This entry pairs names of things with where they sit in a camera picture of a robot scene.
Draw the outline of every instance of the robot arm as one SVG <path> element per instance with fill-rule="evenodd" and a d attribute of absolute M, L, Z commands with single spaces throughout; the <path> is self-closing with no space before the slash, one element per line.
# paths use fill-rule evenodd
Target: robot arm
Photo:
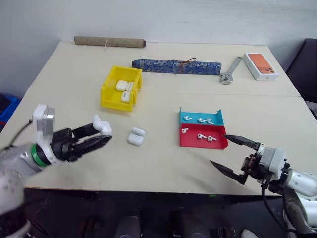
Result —
<path fill-rule="evenodd" d="M 255 154 L 245 158 L 241 175 L 230 168 L 211 161 L 226 176 L 245 184 L 251 176 L 265 189 L 283 195 L 285 211 L 289 220 L 301 234 L 317 233 L 317 178 L 313 174 L 291 169 L 286 162 L 285 150 L 265 147 L 264 143 L 254 142 L 242 136 L 224 135 L 238 145 L 246 145 Z"/>
<path fill-rule="evenodd" d="M 91 124 L 57 132 L 53 131 L 54 118 L 54 108 L 38 105 L 33 113 L 36 143 L 10 145 L 0 151 L 0 238 L 28 237 L 31 224 L 24 215 L 23 191 L 29 176 L 51 164 L 74 162 L 112 138 L 110 124 L 101 121 L 98 115 L 94 115 Z"/>

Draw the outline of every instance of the orange phone box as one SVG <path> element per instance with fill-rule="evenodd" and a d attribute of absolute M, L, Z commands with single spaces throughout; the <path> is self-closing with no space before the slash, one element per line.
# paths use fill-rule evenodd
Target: orange phone box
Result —
<path fill-rule="evenodd" d="M 255 80 L 275 80 L 278 77 L 262 53 L 244 53 L 242 59 Z"/>

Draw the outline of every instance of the white wall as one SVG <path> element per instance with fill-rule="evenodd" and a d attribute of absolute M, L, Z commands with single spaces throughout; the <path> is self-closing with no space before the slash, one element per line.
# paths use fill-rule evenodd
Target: white wall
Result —
<path fill-rule="evenodd" d="M 316 0 L 0 0 L 0 91 L 23 96 L 59 40 L 269 45 L 287 69 L 317 37 Z"/>

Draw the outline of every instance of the adjustable wrench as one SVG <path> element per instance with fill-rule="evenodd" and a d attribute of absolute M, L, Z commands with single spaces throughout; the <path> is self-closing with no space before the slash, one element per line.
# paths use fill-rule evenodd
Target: adjustable wrench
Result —
<path fill-rule="evenodd" d="M 241 61 L 241 57 L 237 57 L 234 62 L 232 63 L 232 65 L 230 66 L 228 72 L 226 73 L 221 73 L 220 76 L 220 83 L 222 83 L 223 85 L 229 85 L 233 82 L 233 78 L 232 78 L 232 74 L 233 71 L 236 69 L 236 67 L 238 66 L 238 64 Z"/>

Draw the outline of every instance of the floor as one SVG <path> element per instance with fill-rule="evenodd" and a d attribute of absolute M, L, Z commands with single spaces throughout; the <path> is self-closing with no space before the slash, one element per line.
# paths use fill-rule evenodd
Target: floor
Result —
<path fill-rule="evenodd" d="M 89 217 L 101 223 L 91 237 L 112 238 L 120 217 L 132 208 L 141 211 L 143 238 L 169 238 L 169 213 L 180 207 L 199 217 L 211 230 L 233 227 L 236 237 L 240 237 L 248 228 L 262 238 L 285 237 L 260 196 L 26 189 L 25 197 L 28 218 L 49 233 L 47 236 L 34 228 L 40 238 L 83 238 Z M 269 204 L 282 219 L 282 199 L 270 197 Z"/>

